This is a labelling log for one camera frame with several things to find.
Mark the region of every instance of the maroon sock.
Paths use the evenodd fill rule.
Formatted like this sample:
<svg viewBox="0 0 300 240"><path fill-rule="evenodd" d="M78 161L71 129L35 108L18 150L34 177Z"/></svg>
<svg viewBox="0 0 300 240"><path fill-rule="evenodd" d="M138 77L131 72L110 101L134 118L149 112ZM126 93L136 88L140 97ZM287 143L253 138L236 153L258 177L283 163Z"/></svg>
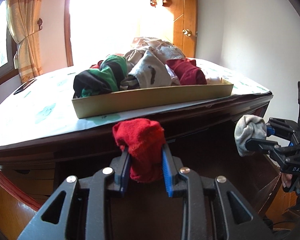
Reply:
<svg viewBox="0 0 300 240"><path fill-rule="evenodd" d="M112 127L115 142L131 155L130 178L152 182L162 178L162 145L164 130L157 121L138 118L122 121Z"/></svg>
<svg viewBox="0 0 300 240"><path fill-rule="evenodd" d="M181 85L206 85L206 77L197 67L195 59L169 59L166 64L180 80Z"/></svg>

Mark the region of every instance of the phone on table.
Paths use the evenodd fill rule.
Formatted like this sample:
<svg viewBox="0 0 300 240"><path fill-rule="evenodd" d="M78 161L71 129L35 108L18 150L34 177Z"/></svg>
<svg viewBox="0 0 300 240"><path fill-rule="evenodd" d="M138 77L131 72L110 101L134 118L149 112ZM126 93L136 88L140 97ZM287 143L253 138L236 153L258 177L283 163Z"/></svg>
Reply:
<svg viewBox="0 0 300 240"><path fill-rule="evenodd" d="M36 80L36 78L29 79L27 82L23 83L13 94L16 95L17 93L22 92Z"/></svg>

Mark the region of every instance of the yellow box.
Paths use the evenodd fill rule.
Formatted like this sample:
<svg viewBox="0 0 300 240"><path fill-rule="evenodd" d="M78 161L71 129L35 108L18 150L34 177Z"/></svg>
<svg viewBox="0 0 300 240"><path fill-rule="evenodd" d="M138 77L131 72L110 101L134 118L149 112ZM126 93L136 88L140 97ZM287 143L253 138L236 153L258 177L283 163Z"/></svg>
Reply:
<svg viewBox="0 0 300 240"><path fill-rule="evenodd" d="M233 84L222 80L221 84L189 85L134 89L109 94L73 98L78 118L111 114L153 106L163 106L231 95Z"/></svg>

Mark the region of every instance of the white wall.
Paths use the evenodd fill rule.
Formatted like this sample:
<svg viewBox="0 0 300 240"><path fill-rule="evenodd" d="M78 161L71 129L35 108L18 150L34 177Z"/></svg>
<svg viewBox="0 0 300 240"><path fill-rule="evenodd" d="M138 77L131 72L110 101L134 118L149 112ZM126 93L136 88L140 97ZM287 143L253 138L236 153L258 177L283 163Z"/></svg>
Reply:
<svg viewBox="0 0 300 240"><path fill-rule="evenodd" d="M266 120L297 120L300 17L288 0L199 0L196 57L269 88Z"/></svg>
<svg viewBox="0 0 300 240"><path fill-rule="evenodd" d="M21 81L19 75L10 78L5 83L0 85L0 104L19 86L21 86Z"/></svg>
<svg viewBox="0 0 300 240"><path fill-rule="evenodd" d="M67 67L64 35L65 0L42 0L39 31L43 73Z"/></svg>

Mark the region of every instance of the brass door knob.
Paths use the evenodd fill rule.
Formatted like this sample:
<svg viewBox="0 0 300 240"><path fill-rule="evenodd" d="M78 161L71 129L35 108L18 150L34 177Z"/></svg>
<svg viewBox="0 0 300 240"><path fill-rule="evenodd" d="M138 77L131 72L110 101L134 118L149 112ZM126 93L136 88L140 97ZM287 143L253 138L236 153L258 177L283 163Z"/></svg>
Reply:
<svg viewBox="0 0 300 240"><path fill-rule="evenodd" d="M189 37L189 36L192 35L191 30L188 30L188 29L183 30L182 33L183 33L185 36L187 36L187 37Z"/></svg>

